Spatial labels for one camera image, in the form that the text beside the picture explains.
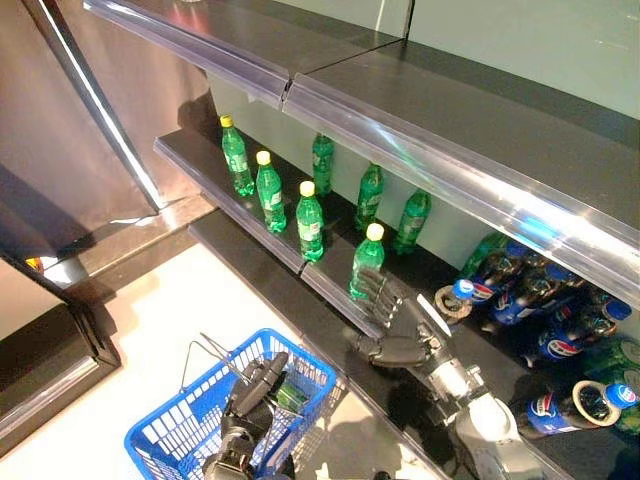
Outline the dark right robot hand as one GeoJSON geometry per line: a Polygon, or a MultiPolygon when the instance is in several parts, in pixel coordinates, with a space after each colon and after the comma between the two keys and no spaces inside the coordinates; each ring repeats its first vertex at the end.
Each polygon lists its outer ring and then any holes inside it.
{"type": "Polygon", "coordinates": [[[376,334],[345,327],[342,337],[370,364],[432,372],[453,359],[451,333],[420,304],[422,296],[370,268],[359,272],[356,287],[364,294],[356,303],[376,334]]]}

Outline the dark left robot hand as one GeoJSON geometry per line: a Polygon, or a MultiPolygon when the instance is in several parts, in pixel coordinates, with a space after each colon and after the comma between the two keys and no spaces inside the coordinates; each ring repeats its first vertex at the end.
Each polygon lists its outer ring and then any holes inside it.
{"type": "Polygon", "coordinates": [[[271,428],[274,414],[269,402],[286,376],[286,352],[271,359],[252,360],[235,383],[221,419],[221,454],[248,461],[271,428]]]}

